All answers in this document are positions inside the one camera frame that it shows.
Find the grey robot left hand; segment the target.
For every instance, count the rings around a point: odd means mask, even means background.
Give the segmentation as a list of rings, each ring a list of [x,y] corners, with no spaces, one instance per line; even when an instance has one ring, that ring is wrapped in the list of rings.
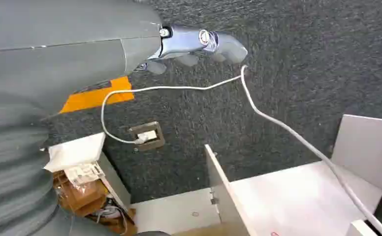
[[[240,63],[233,36],[165,24],[132,0],[0,0],[0,107],[7,116],[61,110],[75,90],[133,72],[149,62],[192,54]]]

